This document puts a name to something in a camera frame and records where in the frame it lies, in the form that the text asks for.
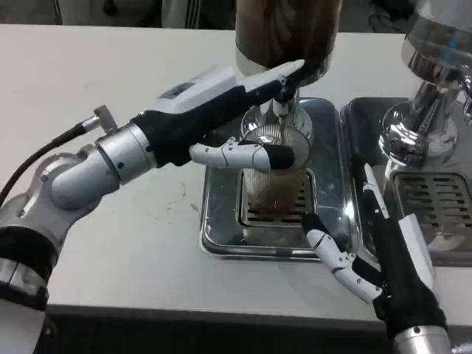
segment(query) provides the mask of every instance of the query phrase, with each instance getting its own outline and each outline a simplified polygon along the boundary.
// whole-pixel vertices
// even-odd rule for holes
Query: robotic hand
[[[373,304],[395,353],[449,354],[445,316],[434,293],[434,268],[416,216],[391,219],[371,167],[356,165],[363,229],[370,233],[381,271],[337,245],[314,214],[302,223],[308,242],[343,286]]]
[[[48,299],[46,285],[67,232],[104,195],[168,163],[258,170],[291,167],[294,152],[289,147],[234,138],[222,141],[212,132],[276,97],[303,64],[285,63],[241,79],[231,68],[209,70],[163,93],[153,107],[120,129],[102,106],[94,117],[26,160],[1,191],[0,207],[19,176],[46,152],[99,126],[107,134],[77,154],[44,159],[29,189],[0,209],[1,351],[34,350]]]

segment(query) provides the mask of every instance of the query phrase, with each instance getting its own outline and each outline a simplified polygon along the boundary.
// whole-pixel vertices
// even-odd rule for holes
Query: white table
[[[339,34],[330,71],[302,96],[340,109],[355,97],[409,95],[416,79],[400,59],[402,41],[402,35]],[[93,108],[106,104],[125,124],[165,89],[209,66],[234,63],[235,56],[233,32],[224,31],[4,25],[0,43],[0,181]],[[98,136],[62,150],[75,152]],[[13,192],[28,186],[32,171]],[[70,231],[49,303],[376,321],[373,309],[321,264],[204,253],[203,182],[202,166],[166,166],[105,197]],[[472,325],[472,270],[437,268],[437,278],[449,323]]]

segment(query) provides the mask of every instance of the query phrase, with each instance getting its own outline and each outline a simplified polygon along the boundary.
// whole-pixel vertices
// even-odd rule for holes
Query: metal drip tray
[[[471,197],[458,173],[393,175],[402,215],[415,214],[430,251],[472,247]]]
[[[271,212],[260,212],[251,208],[248,201],[244,175],[240,177],[240,192],[237,200],[237,219],[241,226],[245,227],[295,227],[300,228],[302,216],[306,212],[316,211],[316,196],[313,191],[315,185],[314,177],[307,172],[305,181],[300,187],[295,206],[286,214],[273,214]]]
[[[347,143],[339,114],[323,99],[302,99],[300,106],[313,123],[312,159],[295,207],[285,215],[251,208],[240,170],[207,168],[201,244],[220,257],[272,260],[317,260],[302,231],[305,212],[316,211],[334,237],[347,248],[357,235],[352,212],[349,173],[343,166]],[[240,136],[240,119],[218,129]]]

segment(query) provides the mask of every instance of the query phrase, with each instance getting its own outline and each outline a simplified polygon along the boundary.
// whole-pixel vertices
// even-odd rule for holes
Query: espresso machine
[[[203,247],[222,257],[317,260],[300,227],[304,213],[316,212],[339,244],[374,264],[353,178],[353,159],[360,159],[373,167],[389,211],[418,217],[435,265],[469,266],[471,6],[467,0],[420,1],[398,53],[418,76],[413,97],[361,97],[338,112],[326,100],[300,98],[298,87],[315,84],[328,70],[341,2],[239,0],[236,60],[242,73],[299,58],[305,66],[292,89],[219,133],[243,137],[262,125],[286,124],[308,138],[311,158],[294,207],[283,215],[251,205],[244,171],[207,168]]]

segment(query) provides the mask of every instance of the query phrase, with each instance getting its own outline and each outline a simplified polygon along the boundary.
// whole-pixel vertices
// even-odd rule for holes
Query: drip tray grate
[[[315,211],[315,198],[313,193],[313,176],[307,172],[305,180],[300,187],[294,208],[285,214],[272,214],[260,212],[251,207],[248,201],[244,175],[241,173],[238,193],[237,219],[242,226],[249,227],[297,227],[302,223],[302,217],[306,212]]]
[[[427,243],[438,235],[461,237],[454,248],[472,248],[472,203],[462,175],[399,172],[393,181],[402,214],[417,216]]]

